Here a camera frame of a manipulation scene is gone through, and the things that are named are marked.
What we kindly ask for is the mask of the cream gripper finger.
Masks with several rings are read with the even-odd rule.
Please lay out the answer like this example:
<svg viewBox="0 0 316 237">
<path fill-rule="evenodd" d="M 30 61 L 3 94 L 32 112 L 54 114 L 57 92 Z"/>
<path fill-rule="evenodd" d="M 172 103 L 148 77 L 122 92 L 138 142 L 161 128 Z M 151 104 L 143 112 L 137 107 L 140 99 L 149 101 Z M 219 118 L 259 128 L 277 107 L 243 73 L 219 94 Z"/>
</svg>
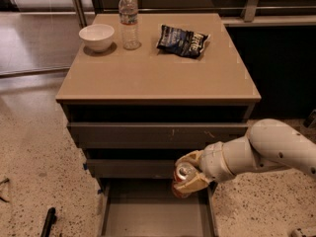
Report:
<svg viewBox="0 0 316 237">
<path fill-rule="evenodd" d="M 178 166 L 181 163 L 188 162 L 188 163 L 192 164 L 193 166 L 198 167 L 199 166 L 199 159 L 200 159 L 200 156 L 202 155 L 202 153 L 203 153 L 202 150 L 192 151 L 192 152 L 182 156 L 181 158 L 179 158 L 176 161 L 175 165 Z"/>
<path fill-rule="evenodd" d="M 172 183 L 172 192 L 175 196 L 189 196 L 192 193 L 205 189 L 210 183 L 204 174 L 193 174 L 191 179 L 175 173 Z"/>
</svg>

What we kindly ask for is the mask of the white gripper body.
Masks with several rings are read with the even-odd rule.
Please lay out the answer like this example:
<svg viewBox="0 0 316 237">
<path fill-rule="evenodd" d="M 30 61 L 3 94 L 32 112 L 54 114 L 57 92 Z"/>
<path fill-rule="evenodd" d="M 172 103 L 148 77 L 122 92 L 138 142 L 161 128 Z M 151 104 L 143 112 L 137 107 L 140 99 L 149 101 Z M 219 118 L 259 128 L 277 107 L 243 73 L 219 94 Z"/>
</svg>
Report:
<svg viewBox="0 0 316 237">
<path fill-rule="evenodd" d="M 202 151 L 198 165 L 211 182 L 223 183 L 235 178 L 224 158 L 222 142 L 207 145 Z"/>
</svg>

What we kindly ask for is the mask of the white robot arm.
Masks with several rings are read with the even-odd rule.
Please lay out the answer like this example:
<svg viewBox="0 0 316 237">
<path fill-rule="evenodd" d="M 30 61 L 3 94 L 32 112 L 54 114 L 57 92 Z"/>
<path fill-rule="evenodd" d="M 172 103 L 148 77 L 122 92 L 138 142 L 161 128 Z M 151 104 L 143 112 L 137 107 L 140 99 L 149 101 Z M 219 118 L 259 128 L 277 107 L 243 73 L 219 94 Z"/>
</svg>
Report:
<svg viewBox="0 0 316 237">
<path fill-rule="evenodd" d="M 179 198 L 243 173 L 293 168 L 316 178 L 316 144 L 288 124 L 265 118 L 228 142 L 195 150 L 175 163 L 173 192 Z"/>
</svg>

